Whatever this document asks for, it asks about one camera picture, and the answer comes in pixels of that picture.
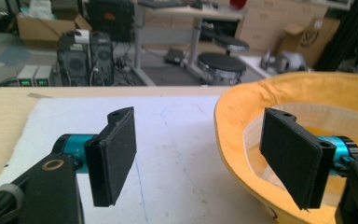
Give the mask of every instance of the white paper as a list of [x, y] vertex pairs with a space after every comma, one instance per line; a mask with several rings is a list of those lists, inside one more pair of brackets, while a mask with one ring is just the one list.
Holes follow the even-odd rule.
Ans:
[[274, 223], [222, 162], [218, 96], [43, 99], [30, 114], [0, 185], [40, 161], [65, 133], [99, 133], [106, 115], [134, 106], [137, 154], [116, 206], [92, 205], [77, 175], [86, 223]]

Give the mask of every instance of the cardboard box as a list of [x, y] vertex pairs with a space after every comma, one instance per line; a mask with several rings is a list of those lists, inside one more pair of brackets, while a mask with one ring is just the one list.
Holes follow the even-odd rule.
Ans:
[[313, 67], [338, 26], [339, 20], [329, 18], [313, 18], [308, 27], [295, 23], [288, 24], [283, 28], [285, 37], [277, 55], [283, 50], [298, 52], [304, 56], [308, 67]]
[[33, 49], [56, 49], [63, 33], [75, 29], [91, 30], [91, 26], [76, 10], [55, 10], [57, 20], [40, 20], [17, 16], [20, 39], [25, 47]]

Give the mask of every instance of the wooden table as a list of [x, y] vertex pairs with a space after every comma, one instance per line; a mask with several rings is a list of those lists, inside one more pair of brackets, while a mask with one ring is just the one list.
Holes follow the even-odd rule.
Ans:
[[0, 174], [39, 99], [68, 97], [219, 95], [228, 87], [0, 88]]

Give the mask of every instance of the gray floor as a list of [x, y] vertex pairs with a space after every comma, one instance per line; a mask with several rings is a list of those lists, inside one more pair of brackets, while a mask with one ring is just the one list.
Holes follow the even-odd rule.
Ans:
[[[133, 47], [125, 44], [115, 45], [114, 57], [123, 57], [128, 54], [127, 63], [132, 63]], [[142, 68], [158, 86], [199, 86], [204, 80], [190, 75], [185, 68], [178, 65], [164, 63], [166, 50], [144, 50], [142, 55]], [[56, 63], [55, 50], [27, 49], [17, 36], [0, 34], [0, 83], [17, 74], [26, 64], [53, 65]], [[242, 82], [253, 82], [261, 79], [260, 76], [248, 71]], [[140, 78], [132, 72], [116, 72], [115, 85], [144, 85]]]

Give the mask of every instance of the office chair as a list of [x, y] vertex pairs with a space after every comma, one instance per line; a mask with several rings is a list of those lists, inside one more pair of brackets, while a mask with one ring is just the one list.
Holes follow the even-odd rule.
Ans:
[[213, 43], [226, 50], [226, 53], [202, 52], [198, 57], [198, 67], [208, 73], [207, 85], [217, 85], [220, 80], [228, 79], [229, 85], [241, 83], [246, 65], [237, 57], [230, 56], [231, 51], [247, 51], [249, 45], [228, 35], [212, 35]]

